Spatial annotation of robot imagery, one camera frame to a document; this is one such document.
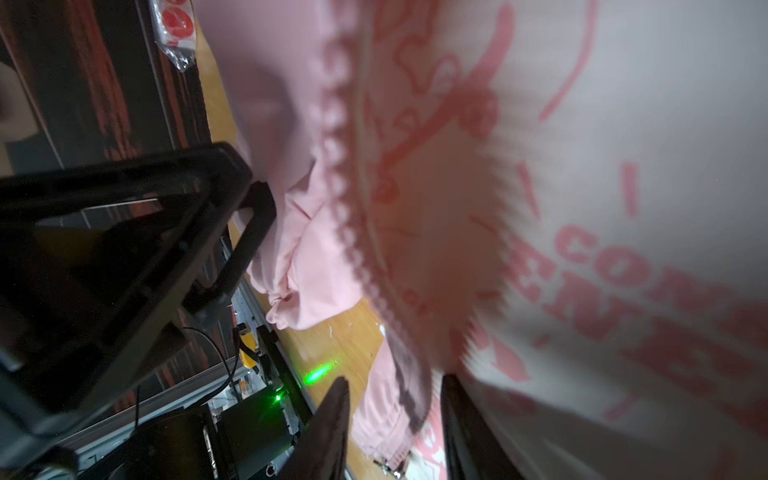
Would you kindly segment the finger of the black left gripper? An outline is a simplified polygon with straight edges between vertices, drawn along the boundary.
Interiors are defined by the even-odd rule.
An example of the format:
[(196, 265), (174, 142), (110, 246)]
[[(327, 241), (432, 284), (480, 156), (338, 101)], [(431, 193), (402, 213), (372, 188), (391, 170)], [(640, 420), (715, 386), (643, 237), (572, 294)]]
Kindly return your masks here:
[(276, 216), (226, 143), (1, 182), (1, 434), (55, 438), (230, 295)]

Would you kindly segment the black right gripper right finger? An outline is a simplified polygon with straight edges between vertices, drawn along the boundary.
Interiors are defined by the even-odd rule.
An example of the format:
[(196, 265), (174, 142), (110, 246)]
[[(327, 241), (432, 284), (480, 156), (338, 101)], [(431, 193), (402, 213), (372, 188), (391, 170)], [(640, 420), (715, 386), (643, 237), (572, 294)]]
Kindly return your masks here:
[(524, 479), (455, 375), (442, 378), (440, 408), (448, 479)]

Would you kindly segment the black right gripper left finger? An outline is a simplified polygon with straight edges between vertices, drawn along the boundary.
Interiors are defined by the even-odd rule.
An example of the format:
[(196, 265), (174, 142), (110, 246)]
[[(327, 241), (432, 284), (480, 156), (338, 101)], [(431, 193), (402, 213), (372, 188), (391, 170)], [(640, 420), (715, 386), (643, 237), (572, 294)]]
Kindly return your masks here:
[(348, 380), (337, 377), (301, 434), (278, 478), (337, 480), (345, 478), (350, 389)]

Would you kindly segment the pink zip jacket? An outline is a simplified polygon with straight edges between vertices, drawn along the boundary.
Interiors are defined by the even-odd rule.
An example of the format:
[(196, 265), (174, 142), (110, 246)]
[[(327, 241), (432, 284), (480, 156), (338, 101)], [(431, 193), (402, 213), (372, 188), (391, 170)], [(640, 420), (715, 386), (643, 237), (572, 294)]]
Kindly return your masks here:
[(270, 323), (366, 299), (351, 429), (447, 475), (455, 375), (503, 478), (767, 475), (763, 1), (198, 1), (277, 219)]

